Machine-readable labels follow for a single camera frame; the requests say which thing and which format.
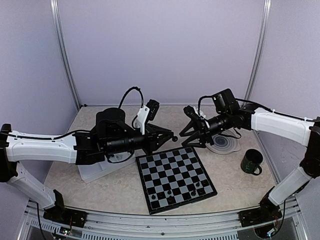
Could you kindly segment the black white chessboard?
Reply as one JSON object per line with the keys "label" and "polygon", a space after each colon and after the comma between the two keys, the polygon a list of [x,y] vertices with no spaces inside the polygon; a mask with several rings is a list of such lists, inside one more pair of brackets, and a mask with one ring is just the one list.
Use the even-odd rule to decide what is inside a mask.
{"label": "black white chessboard", "polygon": [[[218,194],[193,147],[178,147],[138,156],[136,165],[150,215],[174,210]],[[207,186],[203,186],[204,180],[208,181]],[[198,189],[203,189],[204,194],[199,195]],[[172,191],[172,195],[167,194],[168,190]],[[192,191],[196,191],[195,196],[191,195]],[[158,193],[163,193],[163,198],[158,198]],[[151,199],[152,195],[156,196],[155,200]],[[170,196],[173,197],[172,202],[168,202]]]}

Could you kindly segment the black chess bishop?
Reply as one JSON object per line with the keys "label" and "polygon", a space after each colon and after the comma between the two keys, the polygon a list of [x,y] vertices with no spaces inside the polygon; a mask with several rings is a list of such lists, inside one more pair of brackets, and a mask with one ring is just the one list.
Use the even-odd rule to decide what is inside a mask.
{"label": "black chess bishop", "polygon": [[171,203],[174,200],[174,198],[172,196],[170,196],[167,200],[168,200],[168,202]]}

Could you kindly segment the white plastic tray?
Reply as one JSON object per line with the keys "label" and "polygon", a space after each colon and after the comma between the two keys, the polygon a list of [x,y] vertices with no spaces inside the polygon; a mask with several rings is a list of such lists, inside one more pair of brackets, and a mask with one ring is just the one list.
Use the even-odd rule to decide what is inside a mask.
{"label": "white plastic tray", "polygon": [[88,184],[134,163],[135,160],[135,153],[117,153],[105,158],[105,161],[102,162],[92,165],[78,165],[78,171],[81,179]]}

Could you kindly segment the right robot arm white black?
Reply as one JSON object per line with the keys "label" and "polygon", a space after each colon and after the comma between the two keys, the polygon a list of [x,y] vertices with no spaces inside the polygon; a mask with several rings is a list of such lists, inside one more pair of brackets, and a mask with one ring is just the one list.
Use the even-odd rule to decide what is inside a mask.
{"label": "right robot arm white black", "polygon": [[186,106],[183,111],[190,121],[179,133],[185,137],[183,147],[205,148],[213,145],[213,136],[231,128],[266,132],[287,138],[306,147],[303,160],[278,185],[271,188],[261,199],[259,206],[239,212],[242,227],[263,224],[281,218],[282,204],[291,195],[300,192],[311,179],[320,176],[320,120],[301,118],[276,112],[259,103],[245,101],[239,105],[227,88],[209,96],[213,100],[217,116],[206,119],[200,107]]}

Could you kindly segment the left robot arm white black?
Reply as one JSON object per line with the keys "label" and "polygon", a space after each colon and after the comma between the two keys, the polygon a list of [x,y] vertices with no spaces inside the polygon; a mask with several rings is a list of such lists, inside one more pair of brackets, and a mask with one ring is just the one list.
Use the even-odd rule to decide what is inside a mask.
{"label": "left robot arm white black", "polygon": [[142,102],[131,124],[121,107],[96,114],[91,130],[77,129],[63,135],[26,134],[12,130],[9,123],[0,129],[0,180],[23,192],[44,210],[44,218],[82,227],[87,213],[65,207],[63,196],[32,176],[22,161],[56,161],[90,166],[109,161],[117,154],[137,150],[150,155],[167,141],[177,141],[170,129],[152,124],[160,104]]}

